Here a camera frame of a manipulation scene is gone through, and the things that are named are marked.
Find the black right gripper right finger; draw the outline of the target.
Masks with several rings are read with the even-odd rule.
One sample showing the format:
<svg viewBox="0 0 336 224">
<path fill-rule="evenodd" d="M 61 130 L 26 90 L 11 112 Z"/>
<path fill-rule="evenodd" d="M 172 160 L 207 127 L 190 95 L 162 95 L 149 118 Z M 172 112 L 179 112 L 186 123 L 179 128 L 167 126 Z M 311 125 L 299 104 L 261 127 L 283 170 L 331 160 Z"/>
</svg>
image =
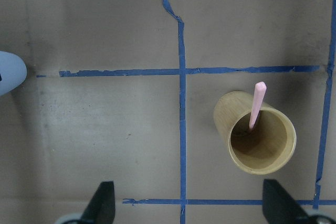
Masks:
<svg viewBox="0 0 336 224">
<path fill-rule="evenodd" d="M 262 211 L 268 223 L 308 223 L 308 214 L 275 179 L 265 179 Z"/>
</svg>

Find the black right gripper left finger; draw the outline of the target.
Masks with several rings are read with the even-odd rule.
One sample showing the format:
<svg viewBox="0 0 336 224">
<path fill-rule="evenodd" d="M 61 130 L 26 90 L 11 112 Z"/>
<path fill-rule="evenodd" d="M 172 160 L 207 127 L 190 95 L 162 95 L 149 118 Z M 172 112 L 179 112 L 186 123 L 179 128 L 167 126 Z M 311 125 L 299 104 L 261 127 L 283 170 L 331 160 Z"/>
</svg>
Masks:
<svg viewBox="0 0 336 224">
<path fill-rule="evenodd" d="M 78 223 L 113 223 L 115 203 L 114 182 L 101 182 Z"/>
</svg>

